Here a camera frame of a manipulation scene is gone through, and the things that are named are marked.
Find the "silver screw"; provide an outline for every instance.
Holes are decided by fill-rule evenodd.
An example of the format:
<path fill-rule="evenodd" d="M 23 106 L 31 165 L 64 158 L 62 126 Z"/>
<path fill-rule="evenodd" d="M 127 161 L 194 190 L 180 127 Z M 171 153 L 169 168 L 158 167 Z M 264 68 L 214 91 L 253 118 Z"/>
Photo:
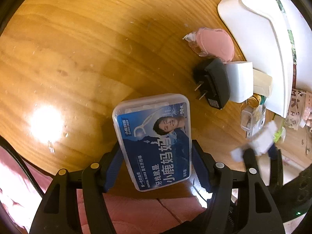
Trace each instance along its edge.
<path fill-rule="evenodd" d="M 222 168 L 224 168 L 224 163 L 217 162 L 216 163 L 216 167 L 219 168 L 219 169 L 222 169 Z"/>
<path fill-rule="evenodd" d="M 66 174 L 66 170 L 65 169 L 59 170 L 59 175 L 65 175 L 65 174 Z"/>
<path fill-rule="evenodd" d="M 251 174 L 256 174 L 256 173 L 257 173 L 257 170 L 256 170 L 255 168 L 250 168 L 250 169 L 249 169 L 249 172 L 250 172 Z"/>
<path fill-rule="evenodd" d="M 99 168 L 99 163 L 93 163 L 93 164 L 91 164 L 91 168 L 92 168 L 92 169 L 97 169 L 97 168 Z"/>

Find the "dental floss box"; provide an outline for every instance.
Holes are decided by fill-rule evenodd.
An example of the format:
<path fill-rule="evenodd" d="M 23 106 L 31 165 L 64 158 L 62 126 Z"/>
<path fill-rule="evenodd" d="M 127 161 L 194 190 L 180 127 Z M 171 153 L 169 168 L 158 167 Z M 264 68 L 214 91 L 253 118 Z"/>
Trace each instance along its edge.
<path fill-rule="evenodd" d="M 149 191 L 191 175 L 188 99 L 162 94 L 119 103 L 113 123 L 135 188 Z"/>

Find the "man's black hair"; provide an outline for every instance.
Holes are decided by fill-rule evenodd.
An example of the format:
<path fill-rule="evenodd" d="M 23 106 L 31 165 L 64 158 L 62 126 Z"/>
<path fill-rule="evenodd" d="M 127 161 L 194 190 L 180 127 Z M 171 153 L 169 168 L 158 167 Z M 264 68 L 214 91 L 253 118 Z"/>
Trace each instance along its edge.
<path fill-rule="evenodd" d="M 169 132 L 166 132 L 166 131 L 163 131 L 160 127 L 159 127 L 159 124 L 166 118 L 168 118 L 170 116 L 167 116 L 167 117 L 160 117 L 158 120 L 156 120 L 155 124 L 154 124 L 154 127 L 153 127 L 153 130 L 159 134 L 159 135 L 166 135 L 168 134 Z"/>

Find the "black power adapter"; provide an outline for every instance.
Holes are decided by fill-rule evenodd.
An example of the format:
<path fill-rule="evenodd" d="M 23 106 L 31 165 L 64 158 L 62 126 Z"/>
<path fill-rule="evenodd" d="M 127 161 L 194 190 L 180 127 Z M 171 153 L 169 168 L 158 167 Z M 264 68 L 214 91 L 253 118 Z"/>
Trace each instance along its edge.
<path fill-rule="evenodd" d="M 222 109 L 230 98 L 230 86 L 225 65 L 220 59 L 208 59 L 198 64 L 193 70 L 193 77 L 200 91 L 199 100 L 203 97 L 209 104 Z"/>

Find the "braided black cord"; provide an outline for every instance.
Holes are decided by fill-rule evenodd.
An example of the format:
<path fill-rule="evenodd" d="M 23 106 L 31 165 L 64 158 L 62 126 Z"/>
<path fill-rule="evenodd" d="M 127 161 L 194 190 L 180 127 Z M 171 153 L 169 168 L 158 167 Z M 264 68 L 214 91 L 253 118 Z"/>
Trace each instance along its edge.
<path fill-rule="evenodd" d="M 43 198 L 44 192 L 42 191 L 41 187 L 39 186 L 39 184 L 35 180 L 34 176 L 30 172 L 30 170 L 28 169 L 27 165 L 22 160 L 20 155 L 16 152 L 16 150 L 11 146 L 11 144 L 9 144 L 8 141 L 6 139 L 4 139 L 1 135 L 0 135 L 0 146 L 2 148 L 4 148 L 14 158 L 14 160 L 18 163 L 18 165 L 22 168 L 23 172 L 26 174 L 30 183 L 36 189 L 36 191 L 41 196 L 41 198 Z"/>

